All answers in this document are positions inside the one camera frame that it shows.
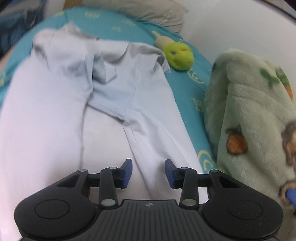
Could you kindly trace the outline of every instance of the green plush toy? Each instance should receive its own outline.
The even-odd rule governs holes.
[[[154,44],[165,53],[172,68],[187,70],[193,65],[193,53],[187,44],[175,42],[171,38],[161,35],[156,38]]]

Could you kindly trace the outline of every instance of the beige pillow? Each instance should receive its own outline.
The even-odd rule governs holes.
[[[181,31],[183,14],[187,12],[173,0],[84,0],[82,4],[158,23],[177,33]]]

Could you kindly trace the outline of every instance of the folded blanket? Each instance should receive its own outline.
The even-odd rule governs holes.
[[[230,49],[213,65],[204,113],[218,168],[276,200],[284,211],[278,238],[295,240],[294,207],[284,194],[295,183],[296,109],[283,70]]]

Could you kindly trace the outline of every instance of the white garment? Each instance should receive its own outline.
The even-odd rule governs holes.
[[[2,241],[19,238],[13,211],[22,199],[82,167],[87,103],[123,121],[151,198],[178,200],[164,161],[202,169],[165,78],[169,65],[162,52],[142,43],[86,38],[73,25],[42,30],[33,46],[1,112]],[[13,175],[19,166],[23,170]]]

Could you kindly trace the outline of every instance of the mattress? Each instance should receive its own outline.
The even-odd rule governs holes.
[[[0,72],[0,106],[14,70],[31,52],[34,35],[43,28],[60,28],[70,21],[85,33],[102,39],[127,40],[153,45],[155,34],[161,34],[176,42],[185,42],[180,35],[160,25],[103,9],[76,7],[62,11],[39,23],[16,45],[7,65]],[[188,71],[171,69],[171,73],[166,77],[203,172],[208,173],[209,170],[216,168],[216,165],[205,133],[202,103],[212,66],[193,46],[186,44],[192,48],[194,65]]]

